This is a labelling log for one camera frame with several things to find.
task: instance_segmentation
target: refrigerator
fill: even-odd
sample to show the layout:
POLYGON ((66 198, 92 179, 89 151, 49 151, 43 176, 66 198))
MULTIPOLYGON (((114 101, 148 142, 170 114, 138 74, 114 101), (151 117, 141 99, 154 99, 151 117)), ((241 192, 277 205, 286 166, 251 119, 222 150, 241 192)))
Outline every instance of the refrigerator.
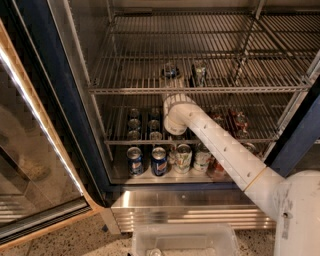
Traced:
POLYGON ((152 223, 275 227, 214 157, 197 167, 201 142, 189 129, 182 136, 165 130, 163 99, 188 95, 261 161, 290 175, 320 135, 317 1, 1 5, 41 104, 51 104, 49 119, 50 111, 60 117, 53 129, 66 132, 63 147, 74 146, 83 199, 112 233, 152 223), (191 155, 187 170, 179 167, 181 145, 191 155), (155 148, 165 152, 160 160, 155 148), (155 161, 166 163, 161 175, 155 161))

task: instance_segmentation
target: speckled floor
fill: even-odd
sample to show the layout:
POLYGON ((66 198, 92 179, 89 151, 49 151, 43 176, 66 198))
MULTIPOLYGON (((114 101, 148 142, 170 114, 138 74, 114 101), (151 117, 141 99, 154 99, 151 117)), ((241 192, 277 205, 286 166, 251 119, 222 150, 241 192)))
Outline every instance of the speckled floor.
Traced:
MULTIPOLYGON (((102 230, 100 215, 87 218, 28 243, 0 251, 0 256, 127 256, 131 234, 111 235, 102 230)), ((236 231, 240 256, 273 255, 275 230, 236 231)))

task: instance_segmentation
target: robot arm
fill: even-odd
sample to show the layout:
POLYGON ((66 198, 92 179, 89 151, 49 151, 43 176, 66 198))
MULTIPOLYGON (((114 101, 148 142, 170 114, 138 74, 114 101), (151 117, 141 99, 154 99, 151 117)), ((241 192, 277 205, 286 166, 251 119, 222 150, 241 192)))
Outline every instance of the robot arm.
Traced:
POLYGON ((285 180, 184 94, 164 100, 164 125, 174 135, 190 128, 238 187, 277 221, 275 255, 320 255, 320 172, 285 180))

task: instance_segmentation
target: soda can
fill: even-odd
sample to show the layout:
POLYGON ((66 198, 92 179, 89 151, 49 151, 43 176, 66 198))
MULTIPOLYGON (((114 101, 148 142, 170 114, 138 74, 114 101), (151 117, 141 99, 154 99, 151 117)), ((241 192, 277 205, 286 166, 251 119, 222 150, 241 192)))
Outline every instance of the soda can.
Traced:
POLYGON ((162 140, 161 132, 150 132, 149 134, 150 140, 162 140))
POLYGON ((160 132, 160 122, 159 120, 150 120, 148 122, 148 133, 160 132))
POLYGON ((141 121, 139 119, 130 119, 128 121, 128 131, 140 131, 141 121))
POLYGON ((251 143, 243 143, 242 144, 246 149, 248 149, 252 154, 254 154, 255 156, 259 155, 259 151, 256 148, 255 145, 251 144, 251 143))
POLYGON ((129 174, 137 176, 143 173, 142 152, 138 147, 131 147, 127 151, 129 174))
POLYGON ((163 78, 167 78, 167 79, 171 79, 171 78, 175 78, 175 77, 180 77, 180 70, 179 68, 168 62, 166 64, 164 64, 164 68, 161 70, 161 74, 163 78))
POLYGON ((249 138, 249 133, 248 133, 248 131, 246 129, 238 130, 236 132, 235 138, 239 139, 239 140, 248 139, 249 138))
POLYGON ((129 109, 129 112, 128 112, 128 120, 131 120, 131 119, 141 120, 141 113, 140 113, 140 110, 139 110, 139 109, 137 109, 137 108, 131 108, 131 109, 129 109))
POLYGON ((245 130, 248 127, 248 119, 243 112, 230 111, 237 129, 245 130))
POLYGON ((209 113, 208 114, 211 119, 213 121, 215 121, 220 127, 222 127, 223 129, 225 129, 226 127, 226 123, 225 123, 225 119, 220 115, 220 114, 215 114, 215 113, 209 113))
MULTIPOLYGON (((170 139, 172 141, 183 141, 185 140, 185 134, 181 135, 170 135, 170 139)), ((178 147, 178 143, 171 144, 169 146, 169 155, 168 155, 168 163, 170 165, 174 165, 176 163, 176 150, 178 147)))
POLYGON ((200 172, 206 172, 211 160, 211 153, 209 149, 203 144, 200 143, 196 149, 193 168, 200 172))
POLYGON ((158 108, 152 108, 148 113, 148 120, 158 120, 160 121, 160 110, 158 108))
POLYGON ((155 176, 163 176, 167 172, 167 153, 162 147, 155 147, 151 153, 151 171, 155 176))
POLYGON ((192 87, 204 87, 207 77, 207 64, 204 61, 195 61, 192 64, 192 87))
POLYGON ((175 152, 175 171, 182 174, 187 173, 190 170, 191 159, 191 147, 187 144, 180 144, 175 152))

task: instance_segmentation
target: clear plastic bin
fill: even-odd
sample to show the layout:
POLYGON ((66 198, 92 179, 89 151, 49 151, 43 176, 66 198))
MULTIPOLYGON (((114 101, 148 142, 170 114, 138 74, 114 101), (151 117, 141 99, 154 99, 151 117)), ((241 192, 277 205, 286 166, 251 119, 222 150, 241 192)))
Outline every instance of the clear plastic bin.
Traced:
POLYGON ((220 223, 139 226, 133 232, 132 252, 134 256, 240 255, 234 230, 220 223))

